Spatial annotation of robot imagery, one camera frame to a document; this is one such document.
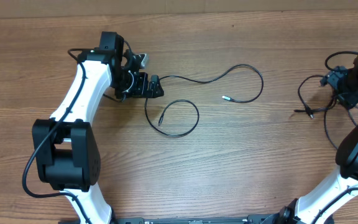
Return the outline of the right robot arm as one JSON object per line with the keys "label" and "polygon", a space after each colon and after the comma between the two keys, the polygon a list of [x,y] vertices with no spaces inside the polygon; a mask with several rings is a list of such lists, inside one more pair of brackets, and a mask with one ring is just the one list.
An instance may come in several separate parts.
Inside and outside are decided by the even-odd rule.
{"label": "right robot arm", "polygon": [[[336,103],[347,111],[358,105],[358,51],[352,68],[329,67],[326,75],[320,76],[321,86],[329,85],[333,95],[329,104],[319,108],[327,113]],[[348,201],[358,196],[358,123],[335,146],[336,168],[310,193],[294,199],[278,213],[259,218],[248,216],[244,223],[333,223],[333,213]]]}

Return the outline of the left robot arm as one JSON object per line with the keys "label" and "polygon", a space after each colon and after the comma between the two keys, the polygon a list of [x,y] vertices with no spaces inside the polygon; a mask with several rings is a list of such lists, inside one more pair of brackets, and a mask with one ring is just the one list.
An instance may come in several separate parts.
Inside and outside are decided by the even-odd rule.
{"label": "left robot arm", "polygon": [[125,49],[127,42],[115,32],[102,32],[99,46],[78,49],[75,79],[60,106],[48,119],[38,119],[32,127],[34,152],[22,175],[22,186],[31,197],[27,174],[37,165],[39,179],[51,185],[45,198],[66,197],[79,216],[78,223],[114,223],[112,208],[106,203],[98,179],[101,156],[92,123],[108,88],[117,101],[127,98],[158,98],[164,95],[158,76],[143,70],[147,54]]}

